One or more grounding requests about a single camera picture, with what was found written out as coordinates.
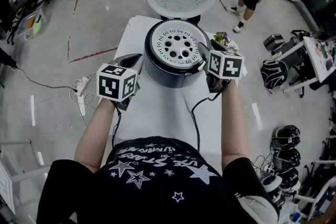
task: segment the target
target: sneaker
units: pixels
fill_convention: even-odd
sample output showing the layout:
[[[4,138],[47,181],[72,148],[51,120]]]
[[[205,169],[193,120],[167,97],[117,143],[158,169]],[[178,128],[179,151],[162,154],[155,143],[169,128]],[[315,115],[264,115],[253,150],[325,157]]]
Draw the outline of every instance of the sneaker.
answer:
[[[237,7],[224,7],[227,12],[233,13],[234,15],[240,16],[241,12],[238,10]]]
[[[244,27],[244,23],[243,22],[239,22],[238,25],[235,26],[235,28],[233,28],[233,32],[235,33],[239,33]]]

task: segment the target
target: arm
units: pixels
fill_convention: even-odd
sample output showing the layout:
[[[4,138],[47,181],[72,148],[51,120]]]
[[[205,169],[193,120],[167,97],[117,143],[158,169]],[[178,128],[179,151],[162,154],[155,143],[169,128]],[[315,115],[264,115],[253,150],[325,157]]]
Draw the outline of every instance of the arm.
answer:
[[[247,134],[239,92],[235,81],[231,81],[222,94],[222,169],[247,155]]]
[[[78,142],[74,160],[93,173],[100,169],[114,110],[110,100],[102,99]]]

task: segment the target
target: extension cord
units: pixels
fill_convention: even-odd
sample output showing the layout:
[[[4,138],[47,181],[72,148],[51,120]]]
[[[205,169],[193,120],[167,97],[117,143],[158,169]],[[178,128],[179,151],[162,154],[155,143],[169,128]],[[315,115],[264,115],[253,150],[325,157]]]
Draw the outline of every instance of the extension cord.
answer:
[[[83,76],[79,80],[79,82],[78,82],[78,84],[76,86],[76,90],[77,90],[76,95],[77,96],[79,96],[79,97],[82,96],[83,91],[84,91],[84,89],[85,89],[85,87],[86,87],[86,85],[87,85],[88,82],[89,82],[89,79],[87,77],[85,77],[85,76]]]

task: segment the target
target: backpack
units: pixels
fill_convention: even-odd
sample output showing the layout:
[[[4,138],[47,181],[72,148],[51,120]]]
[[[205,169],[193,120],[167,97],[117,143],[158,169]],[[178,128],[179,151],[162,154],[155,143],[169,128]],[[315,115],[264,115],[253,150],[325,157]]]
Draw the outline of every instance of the backpack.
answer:
[[[288,67],[282,61],[265,60],[260,69],[268,90],[279,88],[288,79]]]

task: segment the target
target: black t-shirt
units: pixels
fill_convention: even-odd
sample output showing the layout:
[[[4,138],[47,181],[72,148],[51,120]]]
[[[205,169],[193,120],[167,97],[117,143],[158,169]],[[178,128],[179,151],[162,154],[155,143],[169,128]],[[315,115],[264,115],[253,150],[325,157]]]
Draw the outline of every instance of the black t-shirt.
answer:
[[[236,159],[221,175],[189,144],[160,136],[116,145],[94,174],[75,161],[53,162],[37,224],[63,223],[74,211],[79,224],[277,222],[249,159]]]

